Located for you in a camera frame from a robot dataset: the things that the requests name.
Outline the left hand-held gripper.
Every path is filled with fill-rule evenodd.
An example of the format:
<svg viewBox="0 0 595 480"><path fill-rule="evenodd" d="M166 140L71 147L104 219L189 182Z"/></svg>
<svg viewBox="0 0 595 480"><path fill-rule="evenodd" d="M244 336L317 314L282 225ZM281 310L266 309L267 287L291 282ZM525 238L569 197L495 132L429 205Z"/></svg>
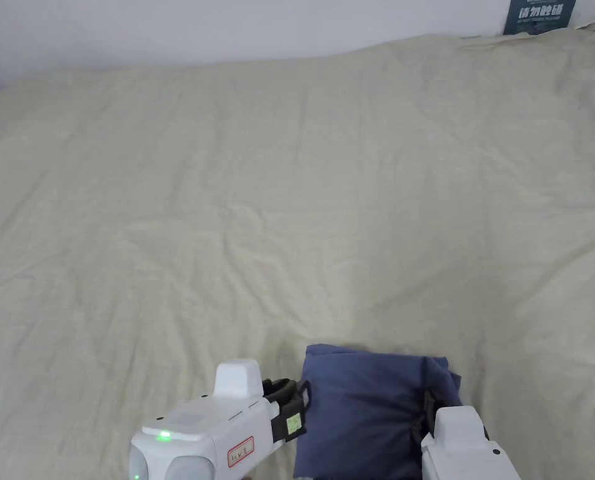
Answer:
<svg viewBox="0 0 595 480"><path fill-rule="evenodd" d="M149 420L132 437L131 479L243 479L306 433L308 380L262 380L255 359L230 359L214 391Z"/></svg>

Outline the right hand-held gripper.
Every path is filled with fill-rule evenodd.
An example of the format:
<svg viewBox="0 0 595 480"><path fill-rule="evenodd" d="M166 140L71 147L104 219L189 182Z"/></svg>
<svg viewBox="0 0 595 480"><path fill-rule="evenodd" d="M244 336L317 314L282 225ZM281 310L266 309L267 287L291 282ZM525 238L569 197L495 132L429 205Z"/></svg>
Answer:
<svg viewBox="0 0 595 480"><path fill-rule="evenodd" d="M435 390L425 390L422 414L410 427L412 442L421 443L423 479L520 478L505 450L488 439L475 407L437 410L436 401Z"/></svg>

